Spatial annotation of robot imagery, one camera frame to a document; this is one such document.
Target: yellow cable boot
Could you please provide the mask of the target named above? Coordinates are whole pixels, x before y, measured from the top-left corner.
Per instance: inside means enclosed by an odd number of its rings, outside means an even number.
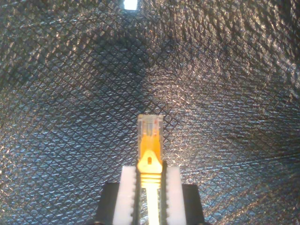
[[[150,225],[159,225],[158,192],[160,188],[163,147],[163,116],[139,115],[139,162],[141,187],[146,189]]]

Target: quilted reflective fabric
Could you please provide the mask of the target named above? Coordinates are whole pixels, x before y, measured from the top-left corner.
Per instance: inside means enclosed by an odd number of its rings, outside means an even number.
[[[299,224],[299,97],[299,0],[2,0],[0,224],[91,219],[140,113],[208,222]]]

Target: bright light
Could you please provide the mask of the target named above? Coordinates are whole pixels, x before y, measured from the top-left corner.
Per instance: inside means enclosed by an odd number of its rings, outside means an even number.
[[[136,10],[137,0],[124,0],[124,8],[127,10]]]

